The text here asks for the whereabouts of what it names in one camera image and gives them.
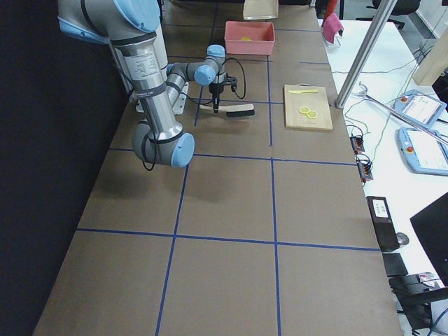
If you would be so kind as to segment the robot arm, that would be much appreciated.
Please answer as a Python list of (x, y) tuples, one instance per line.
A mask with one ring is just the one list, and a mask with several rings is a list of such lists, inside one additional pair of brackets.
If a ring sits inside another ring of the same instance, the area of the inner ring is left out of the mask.
[(185, 167), (195, 140), (175, 119), (173, 106), (190, 81), (209, 87), (213, 110), (220, 94), (237, 80), (225, 71), (225, 49), (210, 45), (201, 62), (163, 68), (158, 57), (165, 46), (157, 37), (160, 7), (156, 1), (58, 1), (60, 30), (74, 39), (110, 44), (122, 54), (119, 65), (141, 103), (145, 118), (137, 125), (132, 146), (136, 156), (152, 165)]

